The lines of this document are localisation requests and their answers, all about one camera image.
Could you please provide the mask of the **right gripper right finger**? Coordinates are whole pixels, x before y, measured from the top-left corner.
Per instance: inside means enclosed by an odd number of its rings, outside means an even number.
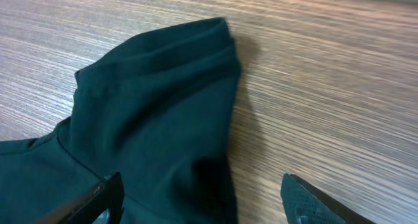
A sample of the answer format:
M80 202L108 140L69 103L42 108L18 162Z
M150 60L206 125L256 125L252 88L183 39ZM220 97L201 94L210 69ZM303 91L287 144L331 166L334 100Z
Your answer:
M280 195L288 224L375 224L295 174L284 174Z

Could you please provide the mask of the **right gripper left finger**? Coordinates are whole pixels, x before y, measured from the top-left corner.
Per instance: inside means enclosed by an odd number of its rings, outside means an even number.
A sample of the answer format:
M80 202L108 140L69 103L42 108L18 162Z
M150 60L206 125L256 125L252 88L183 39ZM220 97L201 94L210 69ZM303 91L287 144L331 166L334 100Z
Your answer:
M119 172L105 176L74 200L37 220L36 224L120 224L124 187Z

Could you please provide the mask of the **black t-shirt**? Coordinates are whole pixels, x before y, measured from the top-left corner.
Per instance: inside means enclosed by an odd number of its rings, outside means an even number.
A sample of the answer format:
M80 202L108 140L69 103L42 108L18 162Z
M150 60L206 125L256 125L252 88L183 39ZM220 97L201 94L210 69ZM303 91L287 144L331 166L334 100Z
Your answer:
M119 172L123 223L236 223L227 145L240 71L223 18L137 35L77 71L68 118L1 143L1 222L33 223Z

